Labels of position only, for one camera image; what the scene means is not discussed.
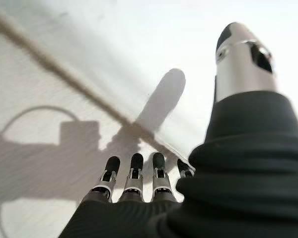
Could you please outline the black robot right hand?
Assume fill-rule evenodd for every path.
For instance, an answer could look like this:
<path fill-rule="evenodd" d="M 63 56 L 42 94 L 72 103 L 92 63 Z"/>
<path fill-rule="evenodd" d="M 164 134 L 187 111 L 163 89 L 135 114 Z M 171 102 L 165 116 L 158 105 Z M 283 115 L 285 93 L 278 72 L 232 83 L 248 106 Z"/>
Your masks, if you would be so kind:
<path fill-rule="evenodd" d="M 214 103 L 205 141 L 178 160 L 176 201 L 164 156 L 152 157 L 152 200 L 143 199 L 141 154 L 111 200 L 120 161 L 108 159 L 63 238 L 298 238 L 298 119 L 277 88 L 273 57 L 243 24 L 216 47 Z"/>

